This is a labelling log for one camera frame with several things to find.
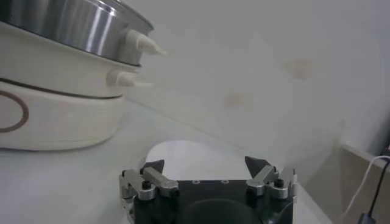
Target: screw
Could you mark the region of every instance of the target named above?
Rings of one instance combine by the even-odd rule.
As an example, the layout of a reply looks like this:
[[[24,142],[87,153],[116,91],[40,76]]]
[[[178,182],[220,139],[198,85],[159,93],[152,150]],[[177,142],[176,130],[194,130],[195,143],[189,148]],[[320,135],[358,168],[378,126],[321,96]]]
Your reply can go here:
[[[149,181],[143,181],[142,182],[142,190],[148,190],[152,187],[151,182]]]
[[[285,181],[283,179],[276,179],[274,183],[275,187],[282,188],[285,185]]]

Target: brown ring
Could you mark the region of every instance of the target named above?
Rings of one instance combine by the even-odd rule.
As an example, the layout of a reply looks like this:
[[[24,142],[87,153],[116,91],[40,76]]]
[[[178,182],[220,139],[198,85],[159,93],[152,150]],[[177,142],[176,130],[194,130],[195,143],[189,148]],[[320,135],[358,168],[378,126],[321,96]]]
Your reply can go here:
[[[19,97],[15,96],[12,93],[8,93],[8,92],[0,90],[0,96],[5,96],[9,99],[14,100],[22,108],[22,112],[23,112],[22,119],[20,119],[20,121],[18,123],[16,123],[13,126],[6,127],[6,128],[0,128],[0,133],[7,133],[7,132],[15,131],[16,129],[22,127],[29,119],[29,115],[30,115],[29,109],[28,109],[27,105],[23,102],[22,99],[20,99]]]

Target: white spout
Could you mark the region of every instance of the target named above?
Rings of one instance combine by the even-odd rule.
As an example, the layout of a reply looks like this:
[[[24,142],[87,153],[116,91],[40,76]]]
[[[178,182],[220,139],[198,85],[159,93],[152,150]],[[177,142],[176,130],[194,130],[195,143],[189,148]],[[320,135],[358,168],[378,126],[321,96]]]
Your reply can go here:
[[[126,41],[135,43],[136,48],[141,52],[151,55],[167,55],[167,52],[158,46],[154,40],[136,30],[128,31]]]

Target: wall stain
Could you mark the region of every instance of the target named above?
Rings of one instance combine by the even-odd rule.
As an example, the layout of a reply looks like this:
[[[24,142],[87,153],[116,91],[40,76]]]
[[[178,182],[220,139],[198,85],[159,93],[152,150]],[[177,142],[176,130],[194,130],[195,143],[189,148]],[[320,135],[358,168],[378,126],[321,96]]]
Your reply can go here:
[[[308,79],[313,75],[313,61],[310,59],[287,61],[282,68],[296,79]]]

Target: white wall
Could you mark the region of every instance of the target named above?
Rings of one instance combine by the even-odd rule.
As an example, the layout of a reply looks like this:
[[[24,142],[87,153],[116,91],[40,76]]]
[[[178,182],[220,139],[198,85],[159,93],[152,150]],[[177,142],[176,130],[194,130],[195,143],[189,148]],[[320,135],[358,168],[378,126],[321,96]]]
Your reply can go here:
[[[382,143],[389,1],[125,2],[152,21],[169,52],[144,56],[142,74],[155,88],[131,90],[133,100],[292,164],[304,185],[340,141],[372,152]]]

